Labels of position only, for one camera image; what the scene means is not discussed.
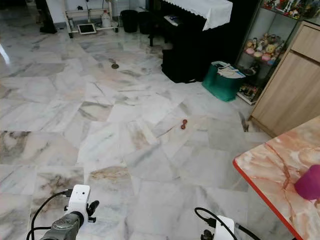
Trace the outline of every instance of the white plastic container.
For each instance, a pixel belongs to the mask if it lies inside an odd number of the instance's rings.
[[[110,17],[109,17],[107,10],[103,11],[103,14],[101,15],[101,22],[102,22],[103,28],[110,28],[111,27],[111,21],[110,21]]]

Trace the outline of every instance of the pink cup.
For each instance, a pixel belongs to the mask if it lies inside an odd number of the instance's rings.
[[[304,199],[320,199],[320,164],[312,165],[294,184],[294,188]]]

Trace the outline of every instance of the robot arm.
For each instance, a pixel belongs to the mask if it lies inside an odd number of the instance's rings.
[[[80,227],[87,222],[94,223],[91,217],[99,201],[88,205],[90,186],[77,184],[72,190],[68,206],[64,207],[66,214],[52,224],[40,240],[75,240]]]

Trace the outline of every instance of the green bag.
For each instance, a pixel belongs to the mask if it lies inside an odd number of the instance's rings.
[[[215,66],[220,64],[226,66],[223,61],[214,61],[211,63],[208,73],[203,79],[202,86],[218,99],[229,102],[236,98],[237,91],[244,82],[243,78],[228,78],[218,74],[218,68]]]

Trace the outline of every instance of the white cloth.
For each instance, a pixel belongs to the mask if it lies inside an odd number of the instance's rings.
[[[206,19],[204,30],[230,22],[232,2],[227,0],[164,0]]]

